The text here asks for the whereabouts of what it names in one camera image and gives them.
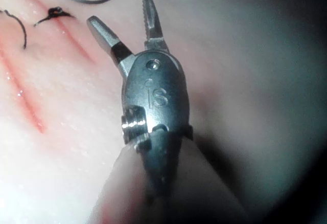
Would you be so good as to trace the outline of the right arm needle driver jaw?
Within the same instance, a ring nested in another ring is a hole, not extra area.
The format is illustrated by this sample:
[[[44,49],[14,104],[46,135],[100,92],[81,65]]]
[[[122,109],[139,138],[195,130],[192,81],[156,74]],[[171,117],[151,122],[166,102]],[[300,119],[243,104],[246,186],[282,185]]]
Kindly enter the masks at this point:
[[[127,77],[135,55],[97,16],[91,16],[86,22],[98,45],[111,57],[122,77]]]
[[[164,39],[156,6],[153,0],[142,0],[143,15],[146,32],[144,46],[146,50],[160,50],[169,52]]]

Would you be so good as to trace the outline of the right arm needle driver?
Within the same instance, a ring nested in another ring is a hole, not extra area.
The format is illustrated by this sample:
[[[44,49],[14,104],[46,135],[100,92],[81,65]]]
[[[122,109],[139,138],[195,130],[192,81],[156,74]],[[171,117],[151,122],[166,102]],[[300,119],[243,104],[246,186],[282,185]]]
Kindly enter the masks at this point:
[[[120,62],[125,144],[157,129],[193,138],[186,79],[171,54],[147,50]]]

